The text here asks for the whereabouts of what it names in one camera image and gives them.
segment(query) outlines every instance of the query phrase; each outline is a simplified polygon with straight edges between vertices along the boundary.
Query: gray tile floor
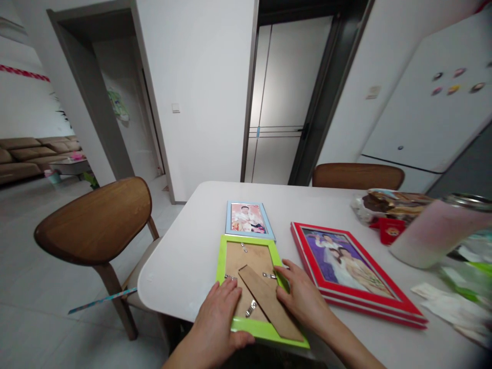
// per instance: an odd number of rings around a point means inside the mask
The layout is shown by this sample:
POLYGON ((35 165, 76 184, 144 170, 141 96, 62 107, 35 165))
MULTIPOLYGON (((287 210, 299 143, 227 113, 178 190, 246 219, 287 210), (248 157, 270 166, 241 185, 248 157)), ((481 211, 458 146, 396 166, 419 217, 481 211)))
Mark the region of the gray tile floor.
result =
MULTIPOLYGON (((165 186, 165 176, 149 184, 161 235, 183 207, 171 205, 165 186)), ((167 358, 151 313, 132 308, 136 341, 128 340, 111 303, 67 315, 107 292, 93 269, 42 251, 33 232, 47 215, 90 191, 75 177, 64 177, 56 187, 41 178, 0 189, 1 368, 159 368, 167 358)), ((145 227, 112 261, 121 282, 151 241, 145 227)))

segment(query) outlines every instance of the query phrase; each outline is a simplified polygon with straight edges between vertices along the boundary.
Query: chair backrest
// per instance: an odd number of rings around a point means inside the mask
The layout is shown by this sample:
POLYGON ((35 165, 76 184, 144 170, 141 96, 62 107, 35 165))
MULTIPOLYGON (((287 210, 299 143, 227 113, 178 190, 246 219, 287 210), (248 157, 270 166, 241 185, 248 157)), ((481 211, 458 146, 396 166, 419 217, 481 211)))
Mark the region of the chair backrest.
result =
POLYGON ((118 256, 151 219, 152 198, 142 178, 121 179, 81 196, 44 219, 34 231, 49 254, 79 265, 118 256))
POLYGON ((405 172, 396 167, 379 164, 328 163, 320 164, 314 170, 313 187, 397 190, 404 179, 405 172))

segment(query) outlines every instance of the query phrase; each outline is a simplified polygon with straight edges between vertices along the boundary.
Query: coffee table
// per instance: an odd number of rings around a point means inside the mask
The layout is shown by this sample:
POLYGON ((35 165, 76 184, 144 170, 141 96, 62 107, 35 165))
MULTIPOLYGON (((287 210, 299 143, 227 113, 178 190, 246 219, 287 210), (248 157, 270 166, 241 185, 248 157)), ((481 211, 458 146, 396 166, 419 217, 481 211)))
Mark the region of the coffee table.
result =
POLYGON ((62 175, 75 175, 81 180, 81 174, 83 172, 90 172, 91 166, 87 159, 73 160, 70 158, 54 161, 50 163, 51 170, 56 170, 62 175))

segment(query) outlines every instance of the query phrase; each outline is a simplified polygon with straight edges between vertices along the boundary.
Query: cabinet door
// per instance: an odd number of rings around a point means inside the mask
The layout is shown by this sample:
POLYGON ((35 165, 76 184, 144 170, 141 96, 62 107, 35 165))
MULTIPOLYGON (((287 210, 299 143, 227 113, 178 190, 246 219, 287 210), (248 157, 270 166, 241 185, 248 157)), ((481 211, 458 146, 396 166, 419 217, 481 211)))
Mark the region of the cabinet door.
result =
POLYGON ((244 175, 244 182, 251 183, 253 181, 253 167, 255 165, 256 154, 256 136, 248 139, 248 152, 246 153, 246 173, 244 175))
POLYGON ((332 17, 272 27, 260 126, 303 126, 332 17))
POLYGON ((253 183, 286 185, 299 137, 260 137, 256 146, 253 183))
POLYGON ((261 102, 263 101, 263 87, 265 86, 265 74, 267 72, 266 60, 268 58, 271 29, 272 26, 262 26, 258 30, 255 80, 253 81, 253 99, 251 100, 250 127, 258 127, 260 125, 261 102))

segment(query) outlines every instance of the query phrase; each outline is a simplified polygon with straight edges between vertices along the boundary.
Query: blue picture frame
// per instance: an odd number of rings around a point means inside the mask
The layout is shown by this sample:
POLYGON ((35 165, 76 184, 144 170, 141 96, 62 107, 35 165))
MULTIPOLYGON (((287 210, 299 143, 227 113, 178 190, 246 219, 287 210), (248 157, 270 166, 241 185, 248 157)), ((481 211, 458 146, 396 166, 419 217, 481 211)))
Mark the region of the blue picture frame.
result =
POLYGON ((267 212, 265 211, 265 207, 261 202, 246 202, 246 201, 228 201, 227 202, 227 216, 225 221, 225 234, 234 235, 234 236, 243 236, 243 237, 254 237, 254 238, 262 238, 269 239, 275 241, 275 235, 273 233, 272 227, 270 226, 270 222, 267 217, 267 212), (241 204, 244 206, 254 205, 259 207, 259 211, 261 213, 262 220, 264 222, 264 228, 266 233, 257 233, 257 232, 243 232, 232 229, 232 204, 241 204))

